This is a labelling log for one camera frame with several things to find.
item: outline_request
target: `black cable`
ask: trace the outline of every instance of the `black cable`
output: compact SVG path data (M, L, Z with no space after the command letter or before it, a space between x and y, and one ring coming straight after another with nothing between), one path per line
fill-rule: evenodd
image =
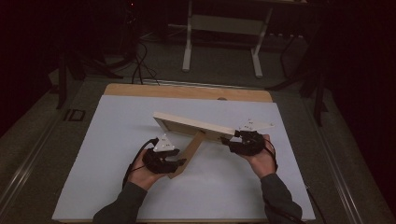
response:
M136 162L137 158L138 158L138 157L140 156L140 154L142 153L143 149L145 149L145 147L146 147L148 144L150 144L150 143L152 143L152 144L154 145L155 141L156 141L155 138L154 138L154 139L150 139L150 140L148 140L148 141L139 149L139 151L137 152L136 156L134 157L134 160L132 161L131 164L129 164L128 169L127 169L126 172L125 172L125 176L124 176L124 178L122 179L122 188L124 188L125 183L126 183L126 181L128 180L128 176L129 176L129 174L130 174L131 172L133 172L133 171L135 171L135 170L138 170L138 169L141 169L141 168L143 168L143 167L146 166L146 165L143 165L143 166L140 166L140 167L138 167L138 168L132 169L132 168L134 167L134 163Z
M273 161L274 161L275 170L277 171L276 149L275 149L274 145L273 145L269 140L267 140L267 139L265 139L265 138L264 138L264 140L265 140L267 143L269 143L269 144L271 145L272 149L274 150L274 152L272 152L267 146L264 146L264 148L263 148L265 151L267 151L267 152L270 154L271 158L272 158Z
M138 44L143 46L143 48L145 49L145 54L142 57L142 61L144 61L146 59L146 56L148 55L148 47L145 44L143 44L142 42L140 42L140 41L138 42Z
M151 77L152 79L154 79L154 80L157 82L157 84L160 86L160 82L158 82L158 79L156 78L157 72L156 72L154 69L149 68L149 67L145 64L145 62L143 62L143 61L141 61L141 65L143 65L143 67L146 68L146 71L148 72L148 74L150 75L150 77Z
M145 58L146 58L146 56L147 56L147 54L148 54L148 49L147 49L147 47L146 47L144 44L140 43L140 42L139 42L138 44L142 45L142 46L145 48L145 53L144 53L143 57L140 58L140 59L141 59L140 62L139 62L139 57L136 56L137 67L136 67L136 69L134 70L134 73L132 74L132 84L134 84L134 76L136 75L137 72L139 72L140 82L141 82L141 84L143 84L143 80L142 80L142 77L141 77L140 66L141 66L141 63L145 60Z
M143 59L139 62L139 66L137 66L137 71L139 72L139 79L140 79L140 84L143 85L143 78L142 78L142 69L141 69L141 63L143 62Z

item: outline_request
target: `person's left hand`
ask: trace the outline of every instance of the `person's left hand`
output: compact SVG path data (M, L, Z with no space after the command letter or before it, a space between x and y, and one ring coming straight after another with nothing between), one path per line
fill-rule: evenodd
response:
M134 163L134 167L132 170L139 168L135 171L132 171L128 176L128 181L136 184L142 189L149 190L151 186L161 177L166 176L166 174L154 174L147 167L145 167L145 163L143 163L143 156L146 154L148 150L143 149L140 153L139 157L136 159Z

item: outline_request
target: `table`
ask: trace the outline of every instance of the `table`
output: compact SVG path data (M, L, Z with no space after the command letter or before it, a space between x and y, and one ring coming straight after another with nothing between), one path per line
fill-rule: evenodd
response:
M278 174L304 209L303 218L314 219L281 117L271 102L266 91L110 84L52 218L61 222L91 221L94 213L115 200L125 169L137 150L152 135L163 134L151 114L153 109L160 109L231 127L240 125L247 114L253 119L271 118L276 128L266 132L278 147ZM180 134L167 135L180 149L191 140ZM260 182L248 163L226 146L203 142L182 175L172 180L162 178L150 189L138 221L264 221L261 194Z
M253 67L255 76L257 78L262 77L262 66L260 64L259 52L262 46L262 41L265 37L268 24L273 14L274 6L276 5L295 5L295 6L308 6L305 0L294 1L294 0L257 0L257 1L246 1L246 3L255 3L257 6L266 5L265 18L263 21L257 20L246 20L238 18L225 18L217 16L206 16L194 14L192 11L192 0L189 0L188 8L188 19L187 19L187 42L184 52L184 59L182 70L184 72L190 71L191 63L191 32L192 30L206 30L216 31L233 34L243 35L256 35L258 42L254 48L251 49L251 57L253 61Z

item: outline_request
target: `white stand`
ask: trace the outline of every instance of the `white stand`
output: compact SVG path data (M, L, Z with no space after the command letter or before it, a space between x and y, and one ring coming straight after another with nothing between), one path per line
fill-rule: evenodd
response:
M265 32L268 28L269 20L271 19L272 11L273 9L270 7L267 11L265 21L195 15L192 14L192 0L190 0L189 16L187 18L187 43L186 49L184 51L182 71L190 71L192 47L191 31L192 29L195 29L244 35L257 35L259 37L259 41L257 45L251 50L251 57L253 60L254 72L256 77L262 77L262 67L259 59L259 51L262 46L262 41L265 37Z

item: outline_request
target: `metal leg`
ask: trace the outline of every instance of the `metal leg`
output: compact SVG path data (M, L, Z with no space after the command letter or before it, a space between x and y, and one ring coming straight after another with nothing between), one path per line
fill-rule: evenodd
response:
M184 60L183 60L183 72L190 71L190 61L191 61L191 9L192 0L189 1L189 17L187 18L187 43L186 49L184 50Z
M265 32L267 31L268 28L268 23L271 19L272 11L273 9L271 7L268 8L265 21L262 23L262 29L259 35L259 42L257 43L255 48L251 49L251 58L253 60L254 73L257 78L262 77L262 66L260 65L259 52L260 52L260 48L262 47L262 41L264 40Z

